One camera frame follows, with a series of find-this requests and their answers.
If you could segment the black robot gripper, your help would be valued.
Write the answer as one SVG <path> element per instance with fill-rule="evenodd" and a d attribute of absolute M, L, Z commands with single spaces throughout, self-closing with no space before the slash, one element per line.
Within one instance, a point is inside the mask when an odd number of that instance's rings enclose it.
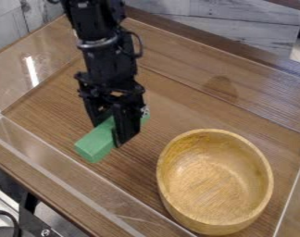
<path fill-rule="evenodd" d="M 77 47 L 86 65 L 76 74 L 80 97 L 94 127 L 113 114 L 114 142 L 121 147 L 141 132 L 145 89 L 136 77 L 142 52 L 136 52 L 132 36 L 80 39 Z"/>

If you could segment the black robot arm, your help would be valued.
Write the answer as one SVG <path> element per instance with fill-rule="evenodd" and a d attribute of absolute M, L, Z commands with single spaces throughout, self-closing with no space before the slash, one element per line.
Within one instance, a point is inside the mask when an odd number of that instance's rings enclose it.
<path fill-rule="evenodd" d="M 47 0 L 62 5 L 77 37 L 86 69 L 76 74 L 92 124 L 114 119 L 118 146 L 141 132 L 145 88 L 137 82 L 138 34 L 122 26 L 124 0 Z"/>

